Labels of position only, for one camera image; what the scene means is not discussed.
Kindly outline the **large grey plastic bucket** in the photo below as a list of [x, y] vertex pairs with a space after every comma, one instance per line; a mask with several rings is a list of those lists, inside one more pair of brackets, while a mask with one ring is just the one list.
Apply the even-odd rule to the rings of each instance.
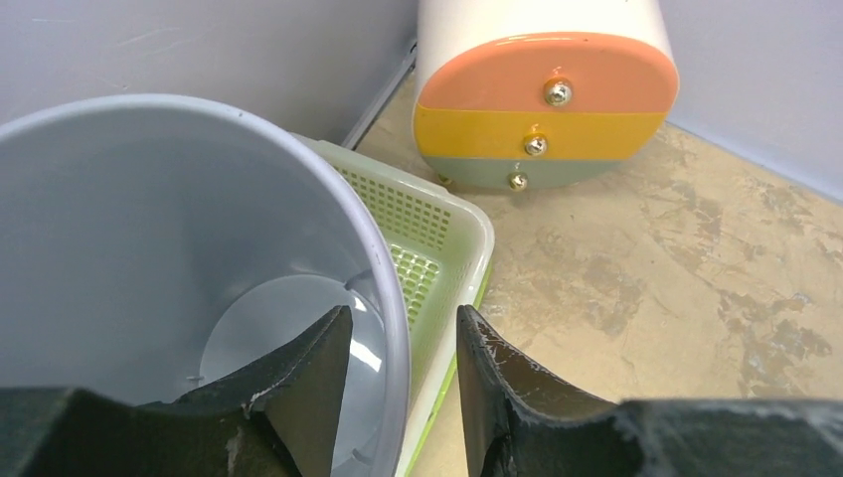
[[337, 305], [334, 476], [391, 476], [410, 397], [389, 247], [314, 142], [235, 107], [114, 95], [1, 128], [1, 383], [171, 401]]

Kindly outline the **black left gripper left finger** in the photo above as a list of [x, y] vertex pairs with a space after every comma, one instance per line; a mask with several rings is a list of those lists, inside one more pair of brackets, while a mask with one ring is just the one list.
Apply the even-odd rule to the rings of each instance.
[[353, 321], [337, 306], [295, 339], [170, 403], [81, 388], [1, 392], [5, 476], [326, 476]]

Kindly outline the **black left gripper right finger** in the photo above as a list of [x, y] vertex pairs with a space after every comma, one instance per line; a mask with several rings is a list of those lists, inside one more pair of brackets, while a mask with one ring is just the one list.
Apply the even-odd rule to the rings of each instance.
[[838, 476], [842, 404], [822, 399], [612, 402], [559, 378], [473, 307], [456, 312], [472, 476]]

